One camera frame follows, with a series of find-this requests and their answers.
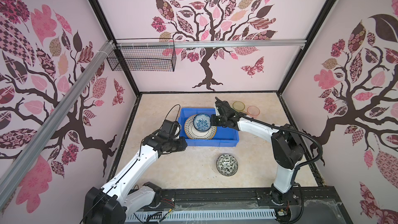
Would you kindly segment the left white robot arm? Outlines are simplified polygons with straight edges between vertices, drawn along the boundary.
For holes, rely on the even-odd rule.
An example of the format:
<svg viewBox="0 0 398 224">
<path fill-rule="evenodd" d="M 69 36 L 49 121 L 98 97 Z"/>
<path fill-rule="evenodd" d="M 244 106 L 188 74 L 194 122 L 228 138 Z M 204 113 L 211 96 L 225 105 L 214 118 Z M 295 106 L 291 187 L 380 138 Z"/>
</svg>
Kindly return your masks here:
<svg viewBox="0 0 398 224">
<path fill-rule="evenodd" d="M 185 138 L 158 135 L 145 137 L 131 161 L 101 188 L 91 188 L 85 196 L 82 224 L 124 224 L 129 214 L 152 203 L 156 186 L 142 186 L 130 193 L 144 172 L 162 154 L 186 150 Z"/>
</svg>

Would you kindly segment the dotted plate yellow rim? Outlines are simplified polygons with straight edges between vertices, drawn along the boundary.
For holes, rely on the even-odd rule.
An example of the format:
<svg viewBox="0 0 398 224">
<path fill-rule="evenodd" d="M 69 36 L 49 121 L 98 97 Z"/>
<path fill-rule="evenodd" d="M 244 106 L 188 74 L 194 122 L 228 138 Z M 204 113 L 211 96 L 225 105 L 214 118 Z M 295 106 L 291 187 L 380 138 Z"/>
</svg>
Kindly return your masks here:
<svg viewBox="0 0 398 224">
<path fill-rule="evenodd" d="M 196 115 L 190 116 L 185 124 L 184 124 L 184 131 L 185 134 L 189 139 L 192 140 L 211 140 L 217 132 L 217 128 L 214 126 L 211 126 L 210 130 L 206 132 L 199 132 L 197 131 L 194 126 L 193 126 L 193 119 Z"/>
</svg>

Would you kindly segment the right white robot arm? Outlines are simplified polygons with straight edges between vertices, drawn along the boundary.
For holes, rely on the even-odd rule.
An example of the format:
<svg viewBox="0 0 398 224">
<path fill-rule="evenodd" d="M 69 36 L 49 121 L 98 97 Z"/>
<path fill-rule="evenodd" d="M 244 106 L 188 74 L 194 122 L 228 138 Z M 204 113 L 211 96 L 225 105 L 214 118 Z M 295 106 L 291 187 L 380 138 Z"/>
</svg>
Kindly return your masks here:
<svg viewBox="0 0 398 224">
<path fill-rule="evenodd" d="M 278 164 L 276 178 L 271 186 L 273 201 L 282 203 L 282 198 L 291 190 L 304 155 L 304 146 L 299 138 L 299 132 L 292 126 L 285 124 L 278 126 L 248 118 L 238 113 L 211 115 L 213 126 L 235 129 L 247 132 L 269 141 L 272 145 L 273 156 Z"/>
</svg>

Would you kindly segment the green black patterned bowl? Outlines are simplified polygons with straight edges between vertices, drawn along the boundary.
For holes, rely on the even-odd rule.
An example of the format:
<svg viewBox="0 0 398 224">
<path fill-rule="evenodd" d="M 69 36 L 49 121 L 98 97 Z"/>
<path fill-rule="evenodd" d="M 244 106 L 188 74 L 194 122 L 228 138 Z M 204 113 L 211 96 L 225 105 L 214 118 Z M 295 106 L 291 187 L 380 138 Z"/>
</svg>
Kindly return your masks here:
<svg viewBox="0 0 398 224">
<path fill-rule="evenodd" d="M 230 154 L 222 154 L 216 161 L 216 168 L 223 176 L 233 176 L 238 171 L 238 161 Z"/>
</svg>

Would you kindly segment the blue floral ceramic bowl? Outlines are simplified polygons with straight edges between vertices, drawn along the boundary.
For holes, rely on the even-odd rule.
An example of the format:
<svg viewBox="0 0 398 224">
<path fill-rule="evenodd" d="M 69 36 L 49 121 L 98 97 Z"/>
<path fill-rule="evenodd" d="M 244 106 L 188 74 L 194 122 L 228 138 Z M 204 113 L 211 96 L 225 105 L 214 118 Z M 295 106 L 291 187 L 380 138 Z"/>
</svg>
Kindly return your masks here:
<svg viewBox="0 0 398 224">
<path fill-rule="evenodd" d="M 193 119 L 193 126 L 199 132 L 206 132 L 211 128 L 211 117 L 207 114 L 197 114 Z"/>
</svg>

